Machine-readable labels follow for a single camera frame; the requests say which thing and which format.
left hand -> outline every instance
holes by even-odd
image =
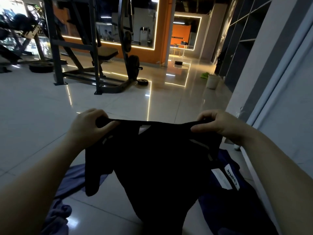
[[[82,151],[119,125],[118,121],[112,121],[104,127],[98,128],[96,119],[100,116],[108,118],[103,110],[95,108],[77,115],[66,134],[65,141]]]

hand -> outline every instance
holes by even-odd
[[[194,133],[214,131],[240,146],[258,132],[253,127],[223,110],[203,111],[198,116],[197,120],[205,118],[212,118],[214,121],[206,124],[194,125],[191,127],[191,131]]]
[[[98,128],[96,119],[100,116],[108,118],[108,115],[103,110],[95,108],[77,115],[66,134],[65,141],[82,151],[119,125],[118,121],[112,121],[106,126]]]

tile floor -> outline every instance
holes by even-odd
[[[75,69],[68,57],[64,70]],[[91,58],[80,56],[83,66]],[[53,74],[34,74],[27,66],[10,67],[0,75],[0,187],[29,169],[64,137],[76,115],[92,107],[104,109],[110,118],[184,123],[193,121],[207,109],[225,109],[231,92],[220,82],[216,90],[205,87],[201,73],[214,72],[214,66],[195,59],[183,59],[184,67],[145,66],[138,78],[149,85],[132,85],[120,94],[94,95],[95,86],[66,79],[68,85],[54,86]],[[123,62],[103,63],[105,74],[125,78]],[[245,161],[233,146],[222,144],[241,166],[243,176],[253,184]],[[84,151],[73,165],[84,163]],[[138,234],[141,222],[115,174],[110,175],[93,197],[78,192],[64,200],[72,206],[70,234]],[[188,212],[183,234],[211,234],[196,203]]]

green cloth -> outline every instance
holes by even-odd
[[[208,77],[209,77],[209,73],[208,72],[201,74],[201,78],[207,79]]]

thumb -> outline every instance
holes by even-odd
[[[111,121],[110,123],[108,123],[107,125],[103,126],[102,128],[99,128],[98,132],[99,132],[99,134],[101,134],[101,136],[104,136],[108,132],[113,130],[116,126],[118,126],[119,124],[120,124],[119,121]]]
[[[206,124],[196,124],[191,127],[191,132],[193,133],[205,133],[210,131],[218,131],[217,123],[216,121],[206,123]]]

